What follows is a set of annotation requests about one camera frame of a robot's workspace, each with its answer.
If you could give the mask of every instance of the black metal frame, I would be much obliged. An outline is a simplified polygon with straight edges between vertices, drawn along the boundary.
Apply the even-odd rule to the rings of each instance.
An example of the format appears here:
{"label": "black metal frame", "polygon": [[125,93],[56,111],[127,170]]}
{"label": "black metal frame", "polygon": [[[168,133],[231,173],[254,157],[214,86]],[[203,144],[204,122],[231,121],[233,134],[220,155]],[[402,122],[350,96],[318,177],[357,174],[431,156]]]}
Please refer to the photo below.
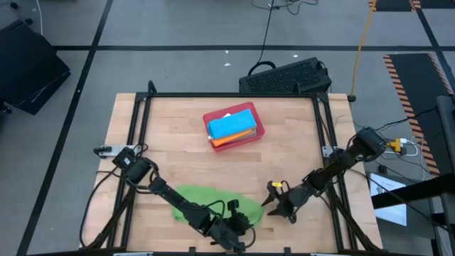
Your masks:
{"label": "black metal frame", "polygon": [[[328,163],[327,157],[323,156],[323,149],[322,147],[326,145],[326,140],[325,140],[325,135],[324,135],[324,130],[323,130],[323,123],[322,119],[319,118],[321,117],[321,110],[319,108],[319,102],[322,102],[323,107],[324,107],[324,112],[327,120],[326,128],[328,130],[328,139],[331,142],[332,146],[336,146],[336,135],[335,135],[335,127],[333,125],[333,120],[331,116],[331,109],[328,101],[328,95],[326,93],[311,93],[311,94],[305,94],[305,93],[240,93],[240,92],[156,92],[156,89],[153,85],[153,83],[150,81],[149,82],[149,91],[148,92],[138,92],[136,94],[135,100],[134,100],[134,107],[133,107],[133,112],[132,112],[132,119],[130,122],[130,127],[129,127],[129,133],[127,137],[127,143],[128,144],[133,144],[134,141],[134,132],[136,130],[136,125],[137,125],[137,117],[139,115],[139,106],[141,104],[141,101],[145,100],[145,106],[144,106],[144,113],[141,121],[141,130],[139,133],[139,142],[138,144],[143,144],[145,142],[145,132],[146,132],[146,127],[149,122],[149,109],[151,107],[151,99],[153,97],[289,97],[289,98],[306,98],[306,99],[311,99],[313,102],[314,106],[314,114],[315,114],[315,121],[316,121],[316,128],[318,131],[318,139],[319,139],[319,144],[320,144],[320,150],[321,150],[321,156],[323,158],[323,165],[326,166]],[[340,175],[338,176],[339,178],[339,190],[340,190],[340,195],[341,195],[341,200],[343,203],[343,206],[345,210],[350,212],[349,208],[349,202],[348,202],[348,194],[346,190],[346,184],[344,182],[343,176]],[[122,197],[124,194],[125,190],[125,184],[123,180],[119,181],[119,186],[117,188],[117,195],[116,195],[116,201],[115,201],[115,206],[114,206],[114,211],[119,209],[120,202],[122,201]],[[328,199],[331,204],[331,209],[336,209],[334,207],[334,197],[336,196],[335,188],[333,186],[329,187],[328,190]],[[127,208],[126,215],[125,215],[125,222],[124,222],[124,229],[122,231],[122,241],[121,245],[119,247],[114,247],[114,239],[115,239],[115,233],[117,231],[116,227],[114,227],[109,234],[108,237],[108,243],[107,243],[107,248],[106,249],[89,249],[89,250],[82,250],[82,251],[74,251],[74,252],[56,252],[56,253],[51,253],[51,254],[46,254],[49,256],[70,256],[70,255],[96,255],[96,256],[104,256],[104,255],[113,255],[114,253],[121,253],[121,252],[126,252],[127,248],[127,243],[128,243],[128,238],[129,238],[129,230],[131,227],[131,221],[132,221],[132,211],[133,211],[133,205],[134,205],[134,200],[130,203],[130,205]],[[335,239],[336,239],[336,246],[337,246],[337,253],[338,254],[344,254],[344,255],[401,255],[401,254],[394,254],[394,253],[386,253],[386,252],[372,252],[372,251],[362,251],[358,250],[357,247],[357,241],[356,238],[353,234],[353,231],[351,228],[348,226],[348,234],[349,234],[349,244],[350,244],[350,249],[345,249],[344,248],[344,241],[343,241],[343,235],[341,232],[341,226],[340,226],[340,220],[338,218],[338,211],[337,210],[332,210],[332,221],[333,221],[333,229],[335,233]],[[225,255],[248,255],[248,256],[254,256],[254,255],[269,255],[269,256],[274,256],[274,255],[313,255],[313,253],[292,253],[290,247],[284,247],[283,252],[226,252]],[[159,255],[223,255],[223,253],[213,253],[213,252],[196,252],[196,249],[194,247],[190,247],[188,249],[188,252],[153,252],[153,255],[159,256]]]}
{"label": "black metal frame", "polygon": [[[330,142],[334,146],[337,145],[335,129],[333,126],[333,120],[332,120],[332,116],[331,116],[331,109],[330,109],[330,105],[328,103],[328,96],[326,93],[305,94],[305,93],[240,93],[240,92],[156,92],[156,89],[153,86],[153,83],[151,83],[151,82],[149,82],[149,91],[148,92],[138,92],[134,99],[134,107],[133,107],[133,112],[132,112],[132,119],[131,119],[130,126],[129,126],[127,144],[133,144],[134,133],[136,130],[136,125],[137,125],[137,117],[139,115],[139,106],[141,104],[141,101],[143,101],[143,100],[145,100],[145,106],[144,106],[144,113],[143,113],[143,117],[142,117],[142,121],[141,121],[141,130],[139,133],[139,142],[137,144],[145,143],[146,126],[149,121],[149,109],[151,106],[151,99],[153,97],[293,97],[293,98],[300,97],[300,98],[308,98],[308,99],[312,100],[313,106],[314,106],[316,128],[318,131],[319,144],[321,146],[321,155],[323,156],[322,146],[326,145],[326,141],[324,139],[325,136],[324,136],[324,131],[323,131],[323,124],[321,122],[321,119],[319,118],[321,116],[319,102],[323,103],[324,112],[326,114],[326,120],[327,120],[326,126],[327,126],[328,133],[329,133],[327,136],[328,136]],[[338,178],[340,179],[339,189],[340,189],[340,194],[341,194],[343,204],[350,212],[346,184],[344,182],[342,175],[338,176]],[[122,201],[122,196],[124,194],[124,190],[125,190],[125,183],[123,180],[120,180],[119,186],[117,189],[117,195],[115,198],[114,211],[118,210],[118,208],[119,208],[119,204]],[[329,201],[331,202],[331,205],[333,206],[332,197],[329,196],[328,198],[329,198]],[[128,237],[129,237],[129,229],[131,227],[131,221],[132,221],[133,205],[134,205],[134,201],[127,208],[126,215],[125,215],[124,228],[122,231],[122,240],[121,240],[121,244],[120,244],[120,247],[123,247],[123,248],[126,248],[128,245]],[[336,238],[336,244],[337,244],[338,251],[343,250],[344,249],[343,236],[341,233],[340,220],[338,218],[337,211],[332,212],[332,219],[333,219],[333,229],[335,232],[335,238]],[[112,232],[109,234],[107,247],[114,246],[116,231],[117,231],[117,227],[114,227],[112,229]],[[350,248],[353,250],[357,250],[358,248],[357,248],[356,238],[350,228],[348,228],[348,234],[349,234]]]}

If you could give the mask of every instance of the yellow cable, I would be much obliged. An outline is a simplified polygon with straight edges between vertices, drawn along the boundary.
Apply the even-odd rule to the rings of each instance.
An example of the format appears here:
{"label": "yellow cable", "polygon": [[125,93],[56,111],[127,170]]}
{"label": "yellow cable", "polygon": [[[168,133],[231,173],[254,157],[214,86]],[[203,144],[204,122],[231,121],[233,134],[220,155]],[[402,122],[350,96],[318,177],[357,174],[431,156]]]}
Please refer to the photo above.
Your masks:
{"label": "yellow cable", "polygon": [[[370,26],[371,17],[373,16],[373,10],[376,6],[376,1],[377,0],[373,0],[373,5],[371,6],[370,13],[368,14],[367,23],[365,24],[365,28],[363,29],[363,35],[360,40],[360,45],[358,46],[358,49],[357,49],[357,55],[355,57],[355,65],[354,65],[354,73],[353,73],[353,86],[350,89],[350,96],[353,96],[354,92],[355,92],[355,77],[357,75],[357,65],[358,65],[358,61],[360,59],[360,52],[362,51],[363,43],[365,42],[365,38],[367,36],[368,27]],[[352,109],[352,102],[349,102],[349,107]]]}

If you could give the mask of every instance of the blue book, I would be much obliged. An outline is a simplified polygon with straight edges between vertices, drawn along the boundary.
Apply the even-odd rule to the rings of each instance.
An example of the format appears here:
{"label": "blue book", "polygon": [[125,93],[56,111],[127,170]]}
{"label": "blue book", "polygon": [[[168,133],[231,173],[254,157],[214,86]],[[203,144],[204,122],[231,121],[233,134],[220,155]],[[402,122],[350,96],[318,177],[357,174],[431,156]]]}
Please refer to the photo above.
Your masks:
{"label": "blue book", "polygon": [[208,133],[212,139],[221,139],[253,128],[256,128],[256,121],[250,109],[208,123]]}

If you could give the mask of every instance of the white paper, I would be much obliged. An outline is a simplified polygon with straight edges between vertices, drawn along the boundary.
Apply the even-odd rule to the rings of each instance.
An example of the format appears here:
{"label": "white paper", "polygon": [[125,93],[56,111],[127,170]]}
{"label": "white paper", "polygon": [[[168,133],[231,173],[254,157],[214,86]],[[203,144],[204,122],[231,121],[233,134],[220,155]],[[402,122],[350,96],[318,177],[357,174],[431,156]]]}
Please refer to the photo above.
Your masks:
{"label": "white paper", "polygon": [[[388,178],[384,178],[377,174],[371,174],[370,178],[372,180],[378,182],[381,186],[383,186],[384,188],[386,188],[389,191],[392,191],[397,188],[403,188],[406,186],[403,183],[392,181]],[[387,191],[385,191],[384,188],[381,188],[376,183],[370,181],[371,196],[375,196],[380,193],[387,193]],[[390,222],[393,222],[393,223],[396,223],[399,225],[403,225],[403,226],[406,226],[406,224],[407,224],[406,205],[405,204],[377,209],[377,210],[375,210],[375,214],[376,214],[377,218],[380,218],[382,220],[387,220],[387,221],[390,221]]]}

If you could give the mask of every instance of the orange and black striped tape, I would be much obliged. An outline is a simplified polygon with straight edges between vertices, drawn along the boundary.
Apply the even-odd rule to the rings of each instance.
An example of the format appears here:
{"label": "orange and black striped tape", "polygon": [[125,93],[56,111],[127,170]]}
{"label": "orange and black striped tape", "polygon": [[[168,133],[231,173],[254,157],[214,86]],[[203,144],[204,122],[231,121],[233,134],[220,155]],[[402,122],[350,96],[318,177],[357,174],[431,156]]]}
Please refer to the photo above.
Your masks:
{"label": "orange and black striped tape", "polygon": [[420,0],[409,0],[409,4],[411,5],[412,11],[415,11],[415,9],[422,8],[422,5],[420,4]]}
{"label": "orange and black striped tape", "polygon": [[371,6],[373,6],[374,4],[374,1],[373,0],[368,0],[368,6],[371,8]]}
{"label": "orange and black striped tape", "polygon": [[428,53],[429,59],[433,62],[434,68],[436,69],[436,72],[438,72],[439,77],[441,78],[442,83],[444,84],[444,87],[446,88],[447,92],[449,94],[453,94],[452,90],[450,89],[449,84],[447,83],[446,79],[442,75],[441,70],[439,69],[438,65],[436,64],[436,61],[434,60],[433,56]]}
{"label": "orange and black striped tape", "polygon": [[[408,0],[409,5],[411,6],[411,11],[415,11],[415,9],[421,9],[422,6],[420,4],[420,0]],[[373,0],[368,0],[368,6],[371,8],[373,6]]]}
{"label": "orange and black striped tape", "polygon": [[400,99],[401,105],[405,110],[405,115],[409,117],[409,125],[411,126],[412,133],[416,137],[416,140],[419,144],[422,144],[422,157],[427,164],[428,171],[432,173],[434,176],[439,176],[440,172],[436,161],[433,158],[432,152],[428,147],[427,142],[425,141],[424,134],[422,133],[422,129],[420,128],[419,122],[413,118],[415,117],[414,110],[412,109],[411,103],[406,96],[405,89],[401,84],[400,77],[397,74],[397,71],[393,65],[392,59],[389,55],[384,55],[385,65],[387,66],[387,70],[389,71],[390,78],[392,78],[393,85],[395,86],[395,90],[397,91],[398,97]]}

